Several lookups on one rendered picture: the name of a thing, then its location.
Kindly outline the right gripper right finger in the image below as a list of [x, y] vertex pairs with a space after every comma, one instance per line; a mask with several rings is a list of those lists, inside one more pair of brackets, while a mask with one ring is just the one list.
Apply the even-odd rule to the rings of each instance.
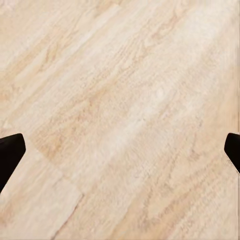
[[240, 173], [240, 135], [235, 133], [229, 133], [225, 145], [224, 151], [233, 162], [235, 167]]

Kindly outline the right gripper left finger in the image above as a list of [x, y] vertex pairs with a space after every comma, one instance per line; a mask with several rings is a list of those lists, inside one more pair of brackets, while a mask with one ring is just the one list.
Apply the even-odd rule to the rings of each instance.
[[26, 152], [22, 133], [0, 138], [0, 193]]

